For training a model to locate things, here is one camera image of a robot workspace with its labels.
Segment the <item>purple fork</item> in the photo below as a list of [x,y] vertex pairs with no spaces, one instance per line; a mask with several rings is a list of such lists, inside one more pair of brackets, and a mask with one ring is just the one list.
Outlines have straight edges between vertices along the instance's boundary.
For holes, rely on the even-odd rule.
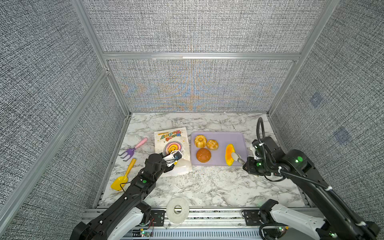
[[143,145],[147,140],[148,140],[147,138],[144,138],[134,148],[130,148],[130,149],[125,150],[122,154],[119,154],[119,156],[123,155],[124,153],[127,153],[124,157],[121,157],[121,158],[125,158],[129,155],[129,158],[124,160],[125,162],[128,161],[131,157],[133,157],[133,154],[135,153],[135,149],[137,149],[138,147]]

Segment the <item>roll of tape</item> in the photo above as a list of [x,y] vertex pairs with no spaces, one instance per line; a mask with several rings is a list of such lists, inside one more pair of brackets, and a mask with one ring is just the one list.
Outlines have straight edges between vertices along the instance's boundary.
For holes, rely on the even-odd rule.
[[[176,206],[181,207],[180,213],[175,213]],[[167,204],[167,217],[173,223],[182,223],[187,219],[189,214],[189,204],[188,202],[181,197],[175,197],[171,199]]]

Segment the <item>blue patch on wall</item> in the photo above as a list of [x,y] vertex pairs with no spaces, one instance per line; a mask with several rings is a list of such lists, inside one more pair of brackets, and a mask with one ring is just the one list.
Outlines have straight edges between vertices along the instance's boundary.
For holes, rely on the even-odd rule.
[[339,127],[336,131],[334,131],[333,136],[340,145],[351,141],[351,135],[344,127]]
[[311,97],[310,102],[312,103],[314,108],[318,108],[320,106],[321,101],[323,98],[321,97],[319,92],[315,92],[313,96]]

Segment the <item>gray fabric wall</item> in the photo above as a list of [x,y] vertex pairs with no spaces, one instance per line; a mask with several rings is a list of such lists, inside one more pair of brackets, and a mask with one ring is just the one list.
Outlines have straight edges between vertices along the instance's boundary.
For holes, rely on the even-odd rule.
[[384,2],[341,0],[271,116],[286,148],[305,152],[345,202],[382,229],[383,59]]
[[110,60],[131,111],[266,112],[290,60]]
[[92,207],[124,118],[105,79],[1,240],[69,239]]
[[0,4],[0,207],[101,65],[70,0]]
[[326,0],[84,0],[104,51],[300,52]]

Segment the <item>toy fruit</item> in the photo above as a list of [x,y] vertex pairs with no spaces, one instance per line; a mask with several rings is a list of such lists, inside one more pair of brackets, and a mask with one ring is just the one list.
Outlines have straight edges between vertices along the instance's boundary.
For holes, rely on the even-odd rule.
[[204,135],[198,135],[195,138],[195,146],[196,147],[205,147],[207,145],[207,139],[204,137]]
[[207,142],[207,148],[211,149],[211,150],[217,150],[218,149],[218,143],[216,140],[209,140]]
[[233,152],[235,152],[235,148],[232,144],[228,144],[227,148],[225,149],[225,161],[227,162],[228,166],[231,166],[234,162],[234,159],[231,156]]
[[196,158],[200,162],[208,162],[211,159],[211,152],[206,148],[199,149],[196,153]]

